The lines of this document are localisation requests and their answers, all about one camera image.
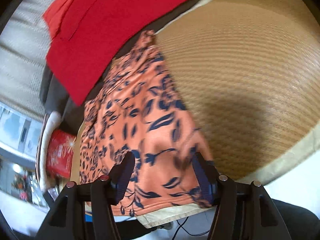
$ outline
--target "red box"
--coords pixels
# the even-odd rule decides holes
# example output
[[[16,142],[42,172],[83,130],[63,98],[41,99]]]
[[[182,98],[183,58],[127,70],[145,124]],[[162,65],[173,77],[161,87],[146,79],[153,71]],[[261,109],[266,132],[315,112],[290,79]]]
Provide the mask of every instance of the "red box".
[[[47,171],[54,176],[69,179],[76,136],[61,130],[53,131],[47,152]]]

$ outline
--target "gray cloth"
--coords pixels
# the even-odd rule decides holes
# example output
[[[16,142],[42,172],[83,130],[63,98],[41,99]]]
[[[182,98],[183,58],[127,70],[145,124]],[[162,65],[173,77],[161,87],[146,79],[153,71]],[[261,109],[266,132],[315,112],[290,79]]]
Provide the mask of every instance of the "gray cloth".
[[[0,36],[0,101],[42,121],[39,99],[45,57],[50,46],[42,14],[54,0],[23,0]]]
[[[273,200],[292,240],[320,240],[320,221],[311,211]]]

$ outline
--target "red cloth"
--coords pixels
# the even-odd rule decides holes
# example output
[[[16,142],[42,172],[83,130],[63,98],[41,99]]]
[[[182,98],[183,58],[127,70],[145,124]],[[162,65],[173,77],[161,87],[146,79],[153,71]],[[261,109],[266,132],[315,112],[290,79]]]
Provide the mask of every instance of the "red cloth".
[[[43,19],[49,27],[53,39],[60,31],[60,25],[73,0],[55,0],[44,12]]]
[[[144,26],[186,0],[74,0],[47,63],[80,105],[118,50]]]

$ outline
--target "metal screw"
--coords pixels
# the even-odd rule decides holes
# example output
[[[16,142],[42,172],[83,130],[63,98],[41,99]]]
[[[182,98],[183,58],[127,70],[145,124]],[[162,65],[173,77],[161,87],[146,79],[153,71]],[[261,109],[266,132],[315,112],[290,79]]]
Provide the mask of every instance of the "metal screw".
[[[69,182],[67,182],[67,187],[68,187],[68,188],[71,188],[71,187],[73,187],[75,184],[76,184],[76,183],[75,183],[74,181],[69,181]]]
[[[260,181],[255,180],[255,181],[253,182],[253,185],[255,185],[256,187],[260,187],[262,184],[261,184]]]
[[[108,176],[108,175],[102,175],[102,176],[99,177],[99,179],[100,179],[101,181],[106,181],[106,180],[109,179],[109,176]]]
[[[221,180],[221,181],[226,181],[227,179],[228,179],[228,177],[226,176],[226,175],[220,175],[219,176],[219,179]]]

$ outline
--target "orange floral fabric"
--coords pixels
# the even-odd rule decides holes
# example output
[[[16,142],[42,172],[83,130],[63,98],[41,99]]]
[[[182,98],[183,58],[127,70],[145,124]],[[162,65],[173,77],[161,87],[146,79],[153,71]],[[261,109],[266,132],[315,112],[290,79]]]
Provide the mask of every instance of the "orange floral fabric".
[[[112,206],[114,215],[140,216],[188,203],[209,206],[191,158],[197,151],[208,161],[212,156],[153,35],[141,34],[131,52],[113,65],[98,96],[85,104],[81,184],[108,174],[128,151],[135,156],[126,194]]]

